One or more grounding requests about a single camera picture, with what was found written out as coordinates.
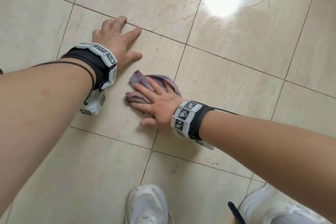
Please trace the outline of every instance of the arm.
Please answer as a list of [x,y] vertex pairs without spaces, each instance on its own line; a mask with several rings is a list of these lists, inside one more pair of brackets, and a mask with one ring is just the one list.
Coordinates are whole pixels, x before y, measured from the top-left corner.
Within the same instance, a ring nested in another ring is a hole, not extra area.
[[[184,100],[151,78],[156,93],[141,85],[137,90],[153,104],[132,106],[152,113],[140,125],[169,128],[176,108]],[[202,140],[229,154],[293,199],[336,221],[336,140],[305,129],[273,121],[208,112],[199,129]]]
[[[139,52],[126,54],[140,34],[136,28],[125,35],[120,29],[126,17],[103,22],[92,42],[110,49],[118,69],[140,59]],[[77,59],[62,59],[79,63]],[[67,129],[92,87],[83,68],[50,64],[0,75],[0,217],[26,181],[46,158]]]

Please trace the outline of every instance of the shoe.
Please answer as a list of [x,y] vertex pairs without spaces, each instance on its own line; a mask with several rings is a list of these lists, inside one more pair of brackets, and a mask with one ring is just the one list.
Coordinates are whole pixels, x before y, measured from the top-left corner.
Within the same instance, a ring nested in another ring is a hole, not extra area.
[[161,188],[144,184],[133,189],[126,202],[126,224],[167,224],[168,202]]
[[292,213],[305,216],[317,224],[326,221],[313,210],[301,205],[268,183],[247,195],[239,207],[239,212],[246,224],[271,224],[274,218]]

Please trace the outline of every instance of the purple cloth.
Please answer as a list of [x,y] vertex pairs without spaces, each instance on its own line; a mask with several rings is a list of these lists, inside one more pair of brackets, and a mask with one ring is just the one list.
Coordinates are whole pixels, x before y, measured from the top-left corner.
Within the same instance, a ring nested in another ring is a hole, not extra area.
[[[131,78],[129,78],[129,83],[132,86],[132,88],[135,89],[134,85],[136,83],[139,83],[139,84],[145,86],[147,89],[155,92],[155,90],[152,88],[152,86],[147,81],[146,76],[150,77],[154,81],[156,81],[162,88],[164,88],[165,91],[167,91],[166,86],[164,84],[164,81],[166,81],[174,89],[175,93],[178,94],[179,96],[181,96],[181,93],[179,92],[178,87],[176,86],[174,81],[171,80],[170,78],[168,78],[164,75],[143,75],[139,70],[135,71],[132,74]],[[139,91],[126,92],[125,101],[127,103],[129,103],[129,102],[136,102],[136,103],[142,103],[142,104],[151,104],[152,103],[148,98],[146,98]]]

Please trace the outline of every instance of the forearm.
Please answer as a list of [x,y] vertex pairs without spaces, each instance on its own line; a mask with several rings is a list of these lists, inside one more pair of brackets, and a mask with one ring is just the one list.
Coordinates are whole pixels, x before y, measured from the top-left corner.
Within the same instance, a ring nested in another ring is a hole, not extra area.
[[[79,60],[63,59],[80,63]],[[92,87],[83,68],[51,64],[0,75],[0,216],[56,145]]]
[[334,138],[217,111],[206,114],[199,134],[280,191],[335,221]]

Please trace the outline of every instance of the finger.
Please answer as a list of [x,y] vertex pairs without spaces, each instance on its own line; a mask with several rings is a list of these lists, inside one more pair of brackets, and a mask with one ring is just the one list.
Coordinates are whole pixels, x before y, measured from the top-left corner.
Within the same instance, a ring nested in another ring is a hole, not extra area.
[[126,64],[142,58],[142,54],[140,52],[128,52],[126,54]]
[[137,38],[137,36],[140,35],[141,30],[142,29],[140,27],[137,27],[125,33],[123,36],[125,37],[127,44],[133,42]]
[[168,93],[175,93],[175,91],[173,90],[172,86],[166,82],[166,80],[163,81],[165,83],[166,89]]
[[93,32],[92,32],[92,36],[98,36],[100,33],[100,29],[95,29]]
[[111,29],[113,29],[114,31],[120,33],[121,27],[123,26],[123,24],[127,21],[127,17],[126,16],[120,16],[118,18],[116,18],[111,25]]
[[137,83],[135,85],[135,89],[137,91],[141,92],[145,97],[147,97],[152,102],[155,102],[155,100],[158,98],[158,95],[155,92],[150,91],[149,89],[147,89],[145,86],[143,86],[141,84]]
[[108,19],[108,20],[105,20],[103,22],[103,24],[101,25],[101,30],[103,31],[109,31],[111,29],[111,25],[112,23],[114,22],[115,20],[113,19]]
[[143,112],[149,112],[149,113],[152,112],[152,105],[150,104],[140,104],[132,102],[131,106]]
[[145,127],[145,126],[153,126],[158,128],[158,122],[154,118],[146,118],[140,121],[140,126]]
[[162,95],[162,94],[165,93],[165,91],[163,90],[163,88],[156,81],[154,81],[152,78],[150,78],[149,76],[147,76],[146,79],[148,80],[149,84],[153,87],[153,89],[155,90],[155,92],[158,95]]

